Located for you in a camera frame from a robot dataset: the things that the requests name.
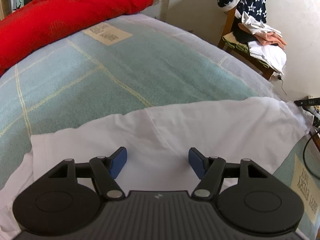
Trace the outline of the red quilt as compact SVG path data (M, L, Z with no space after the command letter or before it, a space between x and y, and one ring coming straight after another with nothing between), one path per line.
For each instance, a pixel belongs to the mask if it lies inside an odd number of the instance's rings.
M97 23L138 13L154 0L33 0L1 20L1 73L32 52Z

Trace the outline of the white t-shirt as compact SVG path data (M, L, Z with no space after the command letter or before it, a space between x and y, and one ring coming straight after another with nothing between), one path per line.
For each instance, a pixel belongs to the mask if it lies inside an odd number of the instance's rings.
M123 146L127 163L117 183L124 192L191 191L198 179L190 148L229 163L249 158L273 173L312 123L313 115L294 103L251 97L146 108L33 135L31 151L1 190L1 239L20 232L12 213L18 194L67 158L86 163Z

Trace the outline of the teal plaid bed blanket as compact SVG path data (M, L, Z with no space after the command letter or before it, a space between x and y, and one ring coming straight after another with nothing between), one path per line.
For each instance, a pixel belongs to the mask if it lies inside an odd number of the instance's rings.
M1 77L1 190L33 135L146 108L251 97L283 101L265 78L193 34L141 14L101 22ZM273 173L249 158L225 160L214 200L191 196L198 177L191 191L101 199L89 161L67 158L14 199L13 239L314 239L319 183L304 166L308 135Z

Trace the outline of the pile of folded clothes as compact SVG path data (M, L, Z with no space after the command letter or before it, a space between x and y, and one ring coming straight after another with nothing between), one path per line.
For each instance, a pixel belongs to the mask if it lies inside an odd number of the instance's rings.
M231 33L223 39L230 46L241 43L248 46L251 57L261 61L267 68L271 67L277 74L283 74L287 43L277 29L244 12L240 18L235 15Z

